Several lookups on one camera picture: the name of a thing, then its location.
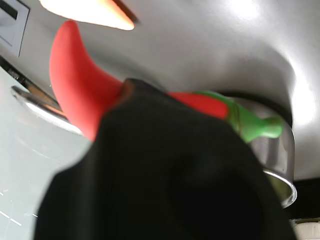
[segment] green plush part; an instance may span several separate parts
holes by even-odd
[[[276,139],[283,132],[284,122],[279,116],[261,119],[233,99],[219,93],[213,91],[196,91],[195,93],[215,98],[227,104],[226,121],[246,143],[258,137]]]

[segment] metal bowl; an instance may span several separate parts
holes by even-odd
[[[278,116],[271,108],[258,102],[233,98],[260,118]],[[279,138],[258,137],[249,143],[252,151],[263,166],[276,194],[284,208],[297,198],[297,189],[293,185],[295,169],[295,139],[292,129],[284,122],[284,129]]]

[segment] metal pot rim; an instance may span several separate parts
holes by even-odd
[[[297,199],[297,195],[298,195],[295,185],[293,185],[293,183],[291,183],[290,181],[288,181],[284,177],[280,176],[279,174],[270,171],[269,169],[263,169],[263,172],[265,174],[268,174],[268,175],[274,177],[274,178],[279,179],[280,181],[284,182],[285,184],[287,184],[290,187],[291,195],[285,201],[282,201],[283,208],[287,208],[291,204],[293,204],[295,202],[295,200]]]

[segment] red plush toy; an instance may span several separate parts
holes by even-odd
[[[95,140],[101,118],[118,102],[123,83],[92,61],[74,21],[65,22],[56,34],[51,50],[50,78],[67,118],[88,139]],[[204,114],[220,119],[228,115],[227,104],[210,96],[168,94]]]

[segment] red horn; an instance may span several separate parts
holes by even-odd
[[[55,36],[50,78],[67,118],[93,141],[102,116],[119,99],[123,84],[92,61],[74,21],[65,22]]]

